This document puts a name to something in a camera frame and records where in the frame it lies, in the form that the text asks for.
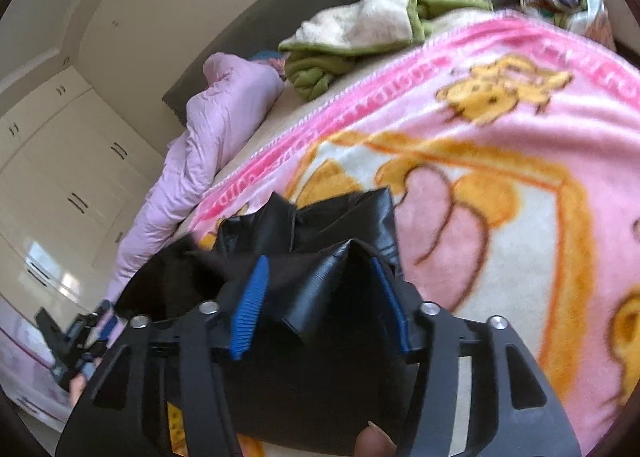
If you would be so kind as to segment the person's right hand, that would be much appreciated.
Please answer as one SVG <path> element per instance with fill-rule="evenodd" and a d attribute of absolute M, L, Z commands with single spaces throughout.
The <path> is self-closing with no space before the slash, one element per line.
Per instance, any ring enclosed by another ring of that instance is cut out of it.
<path fill-rule="evenodd" d="M 368 425 L 359 433 L 354 447 L 355 457 L 394 457 L 397 446 L 392 439 L 375 423 Z"/>

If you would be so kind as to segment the person's left hand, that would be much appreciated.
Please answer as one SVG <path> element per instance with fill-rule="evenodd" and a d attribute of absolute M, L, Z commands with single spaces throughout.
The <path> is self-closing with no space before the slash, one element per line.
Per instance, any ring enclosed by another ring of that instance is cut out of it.
<path fill-rule="evenodd" d="M 82 366 L 80 372 L 70 381 L 70 406 L 74 407 L 81 394 L 84 393 L 85 387 L 87 387 L 88 381 L 93 376 L 96 369 L 102 363 L 102 359 L 97 357 L 93 359 L 91 362 L 86 363 Z"/>

